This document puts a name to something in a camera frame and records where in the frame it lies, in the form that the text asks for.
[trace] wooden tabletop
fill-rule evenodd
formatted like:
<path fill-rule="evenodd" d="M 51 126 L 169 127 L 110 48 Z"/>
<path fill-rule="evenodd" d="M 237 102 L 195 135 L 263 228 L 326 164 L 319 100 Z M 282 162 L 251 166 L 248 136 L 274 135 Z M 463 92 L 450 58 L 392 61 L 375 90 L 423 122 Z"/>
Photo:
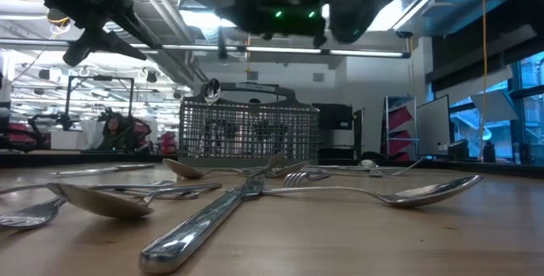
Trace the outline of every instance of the wooden tabletop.
<path fill-rule="evenodd" d="M 83 165 L 79 168 L 108 166 Z M 78 166 L 0 169 L 0 189 L 59 181 L 48 172 Z M 392 193 L 472 175 L 412 170 L 405 177 L 333 177 L 344 185 Z M 147 183 L 172 179 L 163 166 L 137 172 L 67 177 L 67 183 Z M 223 183 L 212 176 L 181 184 Z M 267 186 L 281 182 L 269 179 Z M 156 200 L 155 213 L 120 222 L 65 205 L 48 226 L 0 232 L 0 274 L 32 276 L 140 275 L 137 259 L 153 239 L 180 224 L 222 189 L 196 200 Z M 52 198 L 47 190 L 3 195 L 0 213 Z M 455 198 L 416 210 L 384 206 L 362 194 L 266 196 L 242 203 L 175 275 L 543 275 L 544 182 L 486 176 Z"/>

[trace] wall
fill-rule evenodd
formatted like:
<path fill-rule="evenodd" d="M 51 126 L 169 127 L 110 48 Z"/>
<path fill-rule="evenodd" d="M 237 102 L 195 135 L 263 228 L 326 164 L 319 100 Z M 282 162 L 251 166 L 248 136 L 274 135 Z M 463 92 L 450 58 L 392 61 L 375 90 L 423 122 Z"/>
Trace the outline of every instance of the wall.
<path fill-rule="evenodd" d="M 294 89 L 300 102 L 351 104 L 354 111 L 364 108 L 363 150 L 379 151 L 384 97 L 411 94 L 416 96 L 417 104 L 427 102 L 425 74 L 433 69 L 431 48 L 430 38 L 421 38 L 410 59 L 346 58 L 336 70 L 328 70 L 326 65 L 285 67 L 274 63 L 251 64 L 251 68 L 259 72 L 258 83 Z M 221 82 L 247 82 L 246 67 L 245 63 L 201 63 L 209 78 Z M 314 72 L 325 73 L 325 82 L 313 82 Z M 248 93 L 229 96 L 241 102 L 250 98 L 253 95 Z M 335 131 L 335 145 L 353 145 L 353 137 L 352 131 Z"/>
<path fill-rule="evenodd" d="M 410 59 L 346 58 L 337 69 L 337 103 L 351 104 L 354 111 L 364 108 L 363 151 L 379 151 L 383 99 L 415 95 L 417 104 L 427 102 L 425 74 L 432 70 L 431 41 L 422 38 Z M 336 132 L 336 144 L 353 145 L 353 132 Z"/>

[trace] knife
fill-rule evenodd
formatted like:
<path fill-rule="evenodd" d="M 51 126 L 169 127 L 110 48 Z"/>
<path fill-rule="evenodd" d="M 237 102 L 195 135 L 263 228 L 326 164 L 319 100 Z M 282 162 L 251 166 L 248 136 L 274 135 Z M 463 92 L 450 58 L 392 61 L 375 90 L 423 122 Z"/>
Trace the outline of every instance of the knife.
<path fill-rule="evenodd" d="M 155 167 L 154 164 L 110 166 L 110 167 L 100 168 L 100 169 L 63 171 L 63 172 L 53 172 L 49 174 L 50 175 L 67 175 L 67 176 L 69 175 L 96 175 L 96 174 L 105 174 L 105 173 L 120 172 L 120 171 L 150 169 L 153 167 Z"/>
<path fill-rule="evenodd" d="M 178 269 L 243 200 L 261 194 L 263 185 L 262 178 L 248 178 L 240 187 L 228 189 L 212 204 L 151 242 L 140 252 L 140 270 L 161 274 Z"/>

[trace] cutlery basket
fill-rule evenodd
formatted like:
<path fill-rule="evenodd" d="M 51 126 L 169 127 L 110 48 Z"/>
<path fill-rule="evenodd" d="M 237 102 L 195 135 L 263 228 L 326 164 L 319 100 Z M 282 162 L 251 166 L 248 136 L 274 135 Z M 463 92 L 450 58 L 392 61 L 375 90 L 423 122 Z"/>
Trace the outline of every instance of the cutlery basket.
<path fill-rule="evenodd" d="M 223 83 L 221 90 L 284 98 L 266 104 L 219 99 L 210 105 L 203 86 L 181 104 L 179 161 L 197 167 L 251 167 L 283 153 L 284 164 L 317 162 L 319 111 L 299 103 L 294 91 L 250 83 Z"/>

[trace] person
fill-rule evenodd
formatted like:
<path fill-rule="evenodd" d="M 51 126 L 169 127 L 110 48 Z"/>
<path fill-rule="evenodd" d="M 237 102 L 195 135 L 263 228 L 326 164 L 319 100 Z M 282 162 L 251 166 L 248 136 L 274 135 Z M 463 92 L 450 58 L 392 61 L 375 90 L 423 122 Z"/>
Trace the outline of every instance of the person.
<path fill-rule="evenodd" d="M 111 114 L 102 131 L 104 139 L 98 150 L 127 150 L 133 151 L 138 145 L 138 139 L 133 129 L 126 123 L 119 113 Z"/>

